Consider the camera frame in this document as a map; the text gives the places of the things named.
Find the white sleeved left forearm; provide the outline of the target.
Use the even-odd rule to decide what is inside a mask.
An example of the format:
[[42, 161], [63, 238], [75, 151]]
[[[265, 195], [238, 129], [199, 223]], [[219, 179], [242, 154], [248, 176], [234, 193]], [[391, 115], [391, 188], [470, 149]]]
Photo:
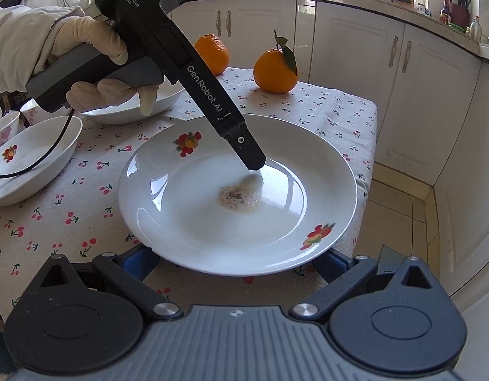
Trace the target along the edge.
[[78, 7], [0, 8], [0, 94], [24, 92], [26, 83], [44, 64], [67, 17], [83, 17]]

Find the white gloved left hand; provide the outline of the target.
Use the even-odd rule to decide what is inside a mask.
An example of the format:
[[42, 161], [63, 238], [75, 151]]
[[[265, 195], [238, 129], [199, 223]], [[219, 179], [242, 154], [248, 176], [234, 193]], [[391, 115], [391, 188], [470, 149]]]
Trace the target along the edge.
[[[75, 47], [87, 43], [100, 53], [108, 56], [115, 64], [125, 64], [128, 60], [125, 43], [104, 22], [91, 17], [70, 16], [60, 20], [49, 34], [53, 44], [48, 56], [48, 64], [60, 58]], [[78, 82], [71, 86], [66, 99], [78, 112], [88, 112], [109, 106], [119, 106], [134, 95], [138, 95], [140, 111], [150, 115], [158, 87], [141, 86], [136, 89], [115, 79], [103, 79], [98, 84]]]

